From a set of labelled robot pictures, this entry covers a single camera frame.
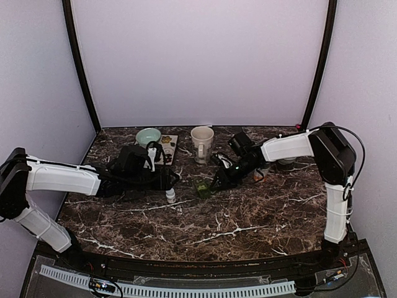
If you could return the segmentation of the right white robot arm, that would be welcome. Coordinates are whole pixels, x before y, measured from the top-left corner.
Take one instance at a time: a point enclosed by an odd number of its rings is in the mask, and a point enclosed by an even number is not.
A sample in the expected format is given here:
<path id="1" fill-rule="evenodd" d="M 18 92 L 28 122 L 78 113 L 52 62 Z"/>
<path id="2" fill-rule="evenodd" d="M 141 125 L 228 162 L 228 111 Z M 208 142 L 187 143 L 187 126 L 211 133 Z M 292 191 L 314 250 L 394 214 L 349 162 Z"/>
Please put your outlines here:
<path id="1" fill-rule="evenodd" d="M 215 153 L 217 164 L 210 185 L 211 191 L 223 191 L 240 185 L 253 172 L 269 167 L 272 163 L 294 163 L 311 159 L 326 189 L 326 226 L 323 238 L 338 244 L 347 235 L 352 215 L 352 192 L 363 165 L 357 165 L 357 154 L 346 139 L 353 131 L 326 122 L 319 127 L 288 135 L 278 135 L 256 143 L 245 132 L 239 132 L 228 140 L 237 156 L 232 160 L 223 153 Z"/>

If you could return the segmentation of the small white pill bottle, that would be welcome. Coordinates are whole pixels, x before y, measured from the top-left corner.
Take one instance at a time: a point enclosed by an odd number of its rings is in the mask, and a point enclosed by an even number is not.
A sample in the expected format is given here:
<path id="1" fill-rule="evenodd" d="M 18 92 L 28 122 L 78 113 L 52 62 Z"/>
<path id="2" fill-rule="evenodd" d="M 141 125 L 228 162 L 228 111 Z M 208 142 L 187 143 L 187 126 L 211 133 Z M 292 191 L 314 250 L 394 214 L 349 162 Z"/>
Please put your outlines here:
<path id="1" fill-rule="evenodd" d="M 166 191 L 166 199 L 169 204 L 173 204 L 176 202 L 176 193 L 173 188 Z"/>

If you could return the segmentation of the orange pill bottle grey cap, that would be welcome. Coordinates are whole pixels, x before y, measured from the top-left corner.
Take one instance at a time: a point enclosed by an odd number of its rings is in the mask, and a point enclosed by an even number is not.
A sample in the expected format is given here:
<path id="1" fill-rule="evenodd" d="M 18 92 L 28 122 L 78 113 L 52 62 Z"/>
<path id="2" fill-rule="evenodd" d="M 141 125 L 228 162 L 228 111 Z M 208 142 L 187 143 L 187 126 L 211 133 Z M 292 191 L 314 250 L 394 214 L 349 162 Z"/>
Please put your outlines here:
<path id="1" fill-rule="evenodd" d="M 253 179 L 255 183 L 263 183 L 269 173 L 270 168 L 257 168 L 253 172 Z"/>

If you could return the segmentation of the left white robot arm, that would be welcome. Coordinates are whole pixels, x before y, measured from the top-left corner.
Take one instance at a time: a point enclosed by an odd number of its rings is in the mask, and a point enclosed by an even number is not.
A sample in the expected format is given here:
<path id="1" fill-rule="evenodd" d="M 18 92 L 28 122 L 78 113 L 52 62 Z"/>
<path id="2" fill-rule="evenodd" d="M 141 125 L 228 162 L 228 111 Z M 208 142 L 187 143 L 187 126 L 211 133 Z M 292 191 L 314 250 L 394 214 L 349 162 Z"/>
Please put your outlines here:
<path id="1" fill-rule="evenodd" d="M 38 239 L 63 254 L 63 260 L 75 271 L 87 266 L 76 237 L 57 224 L 28 197 L 30 191 L 59 191 L 94 197 L 112 197 L 130 190 L 163 191 L 175 197 L 178 174 L 167 164 L 166 155 L 157 145 L 143 148 L 124 146 L 118 157 L 107 165 L 70 165 L 41 160 L 15 148 L 1 165 L 1 219 L 18 222 Z"/>

